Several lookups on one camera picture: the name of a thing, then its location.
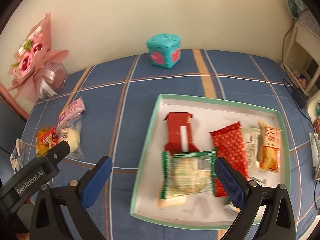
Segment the red festive snack packet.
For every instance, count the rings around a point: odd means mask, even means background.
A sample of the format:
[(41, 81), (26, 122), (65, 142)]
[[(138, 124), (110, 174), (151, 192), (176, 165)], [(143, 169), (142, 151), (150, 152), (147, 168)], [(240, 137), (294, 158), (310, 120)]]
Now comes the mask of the red festive snack packet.
[(40, 141), (48, 148), (51, 149), (58, 143), (58, 136), (55, 126), (45, 129), (44, 134), (40, 137)]

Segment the teal round fan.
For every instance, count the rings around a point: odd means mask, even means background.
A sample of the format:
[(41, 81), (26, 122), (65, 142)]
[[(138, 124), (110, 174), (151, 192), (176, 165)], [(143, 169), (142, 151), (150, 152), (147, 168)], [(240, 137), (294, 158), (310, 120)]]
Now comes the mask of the teal round fan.
[(292, 18), (298, 19), (305, 10), (305, 4), (302, 0), (287, 0), (288, 11)]

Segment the orange cake snack packet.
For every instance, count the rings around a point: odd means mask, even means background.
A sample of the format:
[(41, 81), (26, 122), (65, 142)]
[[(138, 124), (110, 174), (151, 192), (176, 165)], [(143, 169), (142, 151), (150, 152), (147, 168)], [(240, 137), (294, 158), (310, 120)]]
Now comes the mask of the orange cake snack packet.
[(257, 155), (259, 168), (278, 173), (281, 151), (281, 129), (270, 126), (261, 120), (258, 121), (258, 125), (261, 131), (261, 145)]

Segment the clear green-edged biscuit packet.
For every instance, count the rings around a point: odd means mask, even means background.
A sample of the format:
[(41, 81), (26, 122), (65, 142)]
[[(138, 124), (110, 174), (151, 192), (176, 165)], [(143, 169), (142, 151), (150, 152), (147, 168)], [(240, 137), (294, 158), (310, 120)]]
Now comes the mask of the clear green-edged biscuit packet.
[(163, 184), (159, 193), (162, 200), (209, 192), (215, 196), (216, 151), (161, 153)]

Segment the teal toy box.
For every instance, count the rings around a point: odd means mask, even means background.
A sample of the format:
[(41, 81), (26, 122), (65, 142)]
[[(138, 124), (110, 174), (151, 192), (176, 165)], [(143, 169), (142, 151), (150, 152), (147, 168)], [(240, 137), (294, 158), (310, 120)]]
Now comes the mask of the teal toy box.
[(181, 38), (174, 34), (157, 34), (147, 40), (151, 63), (171, 69), (181, 59)]

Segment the blue plaid tablecloth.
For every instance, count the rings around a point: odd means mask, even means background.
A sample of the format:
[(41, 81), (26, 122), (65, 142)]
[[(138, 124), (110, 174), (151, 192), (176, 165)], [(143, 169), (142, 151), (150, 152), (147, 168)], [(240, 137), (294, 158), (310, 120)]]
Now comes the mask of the blue plaid tablecloth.
[(90, 209), (107, 239), (217, 239), (216, 231), (169, 228), (130, 215), (133, 185), (152, 110), (159, 94), (207, 96), (204, 79), (210, 77), (220, 99), (278, 110), (285, 122), (291, 159), (290, 198), (297, 236), (315, 221), (319, 185), (314, 181), (306, 113), (300, 113), (282, 80), (286, 74), (275, 61), (218, 50), (183, 50), (171, 69), (154, 66), (148, 54), (105, 62), (71, 74), (58, 96), (39, 101), (22, 134), (24, 159), (35, 157), (39, 129), (57, 124), (69, 100), (82, 98), (81, 149), (83, 160), (65, 159), (53, 186), (81, 177), (103, 155), (114, 159), (112, 181)]

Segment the red patterned snack bar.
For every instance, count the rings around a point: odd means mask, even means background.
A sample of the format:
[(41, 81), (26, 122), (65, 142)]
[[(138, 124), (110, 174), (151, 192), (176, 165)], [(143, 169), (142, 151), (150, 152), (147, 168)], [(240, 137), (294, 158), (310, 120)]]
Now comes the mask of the red patterned snack bar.
[(236, 122), (222, 129), (210, 132), (216, 157), (224, 157), (231, 167), (249, 179), (247, 159), (241, 130), (241, 123)]

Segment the orange yellow snack packet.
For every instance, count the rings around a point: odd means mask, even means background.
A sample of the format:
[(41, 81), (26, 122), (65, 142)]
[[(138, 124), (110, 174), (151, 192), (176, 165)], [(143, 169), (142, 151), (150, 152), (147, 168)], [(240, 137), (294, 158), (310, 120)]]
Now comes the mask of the orange yellow snack packet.
[(40, 129), (36, 136), (36, 156), (44, 155), (49, 149), (57, 145), (58, 137), (55, 126), (45, 126)]

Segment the red white-striped packet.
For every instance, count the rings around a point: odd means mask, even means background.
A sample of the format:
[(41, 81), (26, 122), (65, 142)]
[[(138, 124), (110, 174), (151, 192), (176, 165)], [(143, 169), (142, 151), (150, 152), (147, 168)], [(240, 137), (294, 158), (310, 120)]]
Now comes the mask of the red white-striped packet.
[(199, 152), (193, 142), (192, 118), (193, 115), (188, 112), (170, 112), (165, 117), (168, 127), (168, 142), (164, 146), (164, 150), (170, 155)]

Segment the clear-wrapped white bun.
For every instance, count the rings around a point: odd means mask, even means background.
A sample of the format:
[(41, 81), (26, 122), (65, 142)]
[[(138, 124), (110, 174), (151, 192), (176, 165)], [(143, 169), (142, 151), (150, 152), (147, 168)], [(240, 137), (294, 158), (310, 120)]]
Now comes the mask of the clear-wrapped white bun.
[(81, 149), (81, 118), (71, 120), (57, 129), (58, 142), (65, 141), (68, 143), (70, 153), (67, 155), (69, 159), (82, 159), (84, 154)]

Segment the white cream snack packet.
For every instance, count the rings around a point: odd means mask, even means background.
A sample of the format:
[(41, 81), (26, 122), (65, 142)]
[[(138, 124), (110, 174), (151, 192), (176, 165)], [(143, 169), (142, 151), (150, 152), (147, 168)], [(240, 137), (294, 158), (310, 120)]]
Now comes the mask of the white cream snack packet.
[(249, 174), (252, 174), (259, 170), (257, 154), (259, 148), (259, 135), (261, 131), (258, 128), (251, 127), (243, 127), (241, 131), (245, 147), (248, 172)]

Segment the pink snack packet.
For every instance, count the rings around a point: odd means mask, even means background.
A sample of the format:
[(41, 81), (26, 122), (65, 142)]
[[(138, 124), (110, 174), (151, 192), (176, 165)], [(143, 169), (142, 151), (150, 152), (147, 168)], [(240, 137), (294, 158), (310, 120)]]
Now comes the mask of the pink snack packet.
[(70, 103), (67, 107), (62, 110), (58, 118), (58, 126), (64, 125), (65, 123), (73, 120), (76, 116), (81, 114), (86, 110), (85, 104), (82, 98), (78, 98), (72, 103)]

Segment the blue white crumpled wrapper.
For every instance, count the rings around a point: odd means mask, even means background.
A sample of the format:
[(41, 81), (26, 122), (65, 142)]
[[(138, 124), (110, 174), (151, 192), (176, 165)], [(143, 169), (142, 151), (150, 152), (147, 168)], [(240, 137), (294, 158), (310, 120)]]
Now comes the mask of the blue white crumpled wrapper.
[(17, 138), (15, 142), (15, 148), (9, 158), (14, 174), (19, 172), (23, 168), (24, 148), (25, 148), (24, 141), (22, 139)]

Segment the white side shelf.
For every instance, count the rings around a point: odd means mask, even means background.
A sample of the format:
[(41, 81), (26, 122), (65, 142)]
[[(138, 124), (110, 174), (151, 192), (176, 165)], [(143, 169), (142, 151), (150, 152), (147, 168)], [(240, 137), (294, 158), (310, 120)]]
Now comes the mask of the white side shelf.
[(306, 96), (317, 93), (319, 24), (308, 10), (300, 13), (284, 36), (281, 67)]

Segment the white green-rimmed tray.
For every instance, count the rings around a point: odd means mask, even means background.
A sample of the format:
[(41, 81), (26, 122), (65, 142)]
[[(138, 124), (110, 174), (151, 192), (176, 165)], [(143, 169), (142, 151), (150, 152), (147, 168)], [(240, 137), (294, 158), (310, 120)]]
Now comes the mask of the white green-rimmed tray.
[(191, 126), (193, 141), (201, 151), (213, 149), (211, 131), (235, 122), (244, 127), (258, 127), (258, 121), (281, 129), (279, 171), (257, 170), (250, 176), (266, 179), (268, 187), (291, 183), (289, 143), (281, 114), (265, 107), (198, 96), (161, 94), (153, 108), (148, 131), (140, 157), (138, 172), (131, 199), (131, 216), (146, 222), (190, 230), (227, 229), (237, 214), (224, 208), (226, 197), (214, 197), (208, 192), (192, 194), (184, 204), (159, 207), (158, 199), (163, 181), (161, 152), (168, 140), (169, 112), (188, 112), (193, 115)]

